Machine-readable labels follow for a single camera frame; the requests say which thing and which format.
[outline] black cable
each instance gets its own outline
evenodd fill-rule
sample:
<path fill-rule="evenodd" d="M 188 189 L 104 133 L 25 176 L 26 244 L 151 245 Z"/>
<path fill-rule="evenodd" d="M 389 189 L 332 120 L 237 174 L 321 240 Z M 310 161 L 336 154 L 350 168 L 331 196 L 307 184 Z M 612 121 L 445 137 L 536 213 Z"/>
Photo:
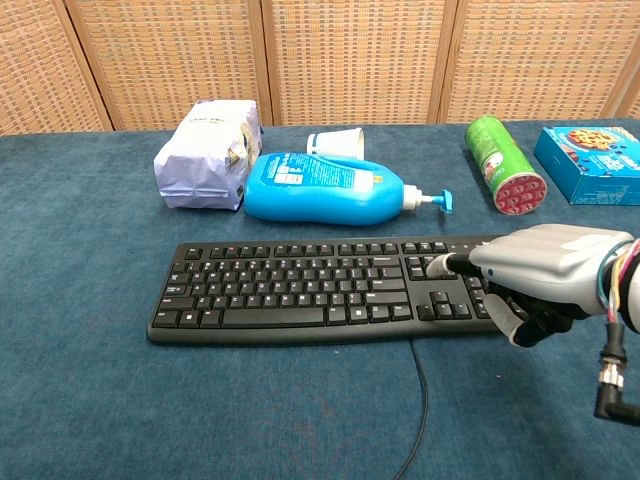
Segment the black cable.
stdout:
<path fill-rule="evenodd" d="M 422 390 L 422 419 L 420 420 L 420 430 L 418 430 L 418 434 L 416 435 L 416 439 L 413 442 L 413 448 L 409 453 L 409 456 L 404 461 L 402 468 L 396 473 L 393 477 L 393 480 L 399 480 L 411 465 L 411 462 L 416 458 L 416 453 L 418 453 L 418 448 L 420 448 L 420 444 L 422 443 L 422 438 L 424 437 L 424 431 L 427 427 L 427 412 L 429 411 L 429 388 L 427 387 L 427 377 L 424 374 L 424 370 L 422 369 L 422 363 L 420 363 L 420 358 L 418 358 L 418 352 L 416 352 L 416 347 L 413 344 L 413 340 L 409 340 L 409 345 L 411 345 L 411 353 L 413 354 L 413 361 L 416 364 L 416 370 L 418 372 L 418 378 L 420 379 L 420 390 Z"/>

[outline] bottle label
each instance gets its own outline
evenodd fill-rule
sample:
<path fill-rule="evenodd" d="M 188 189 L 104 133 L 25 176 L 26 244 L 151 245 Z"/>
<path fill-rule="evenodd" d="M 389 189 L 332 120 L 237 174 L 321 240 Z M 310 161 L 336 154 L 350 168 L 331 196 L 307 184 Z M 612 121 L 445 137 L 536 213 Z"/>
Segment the bottle label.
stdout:
<path fill-rule="evenodd" d="M 275 186 L 339 187 L 362 192 L 373 188 L 373 173 L 303 153 L 284 153 L 269 158 L 262 181 Z"/>

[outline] blue box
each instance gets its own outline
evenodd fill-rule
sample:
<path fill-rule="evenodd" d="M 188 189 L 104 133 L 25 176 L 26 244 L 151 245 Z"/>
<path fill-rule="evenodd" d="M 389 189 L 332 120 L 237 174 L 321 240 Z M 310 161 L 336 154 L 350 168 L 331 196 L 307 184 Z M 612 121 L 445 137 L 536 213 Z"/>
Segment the blue box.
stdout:
<path fill-rule="evenodd" d="M 543 128 L 534 153 L 571 204 L 640 205 L 640 142 L 624 128 Z"/>

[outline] pringles can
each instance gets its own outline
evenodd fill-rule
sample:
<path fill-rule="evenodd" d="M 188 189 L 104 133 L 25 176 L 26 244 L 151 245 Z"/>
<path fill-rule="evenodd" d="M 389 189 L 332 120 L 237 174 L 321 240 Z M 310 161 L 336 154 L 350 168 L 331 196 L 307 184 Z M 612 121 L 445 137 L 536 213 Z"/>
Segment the pringles can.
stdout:
<path fill-rule="evenodd" d="M 500 212 L 522 215 L 542 203 L 547 183 L 500 120 L 491 115 L 474 120 L 465 140 Z"/>

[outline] black keyboard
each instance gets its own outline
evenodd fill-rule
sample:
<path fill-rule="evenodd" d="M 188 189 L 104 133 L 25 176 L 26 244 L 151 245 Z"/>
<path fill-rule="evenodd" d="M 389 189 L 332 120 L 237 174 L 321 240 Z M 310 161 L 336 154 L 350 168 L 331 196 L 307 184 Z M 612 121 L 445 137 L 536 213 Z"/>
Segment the black keyboard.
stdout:
<path fill-rule="evenodd" d="M 497 331 L 477 277 L 426 279 L 474 237 L 182 244 L 147 335 L 155 343 L 349 343 Z"/>

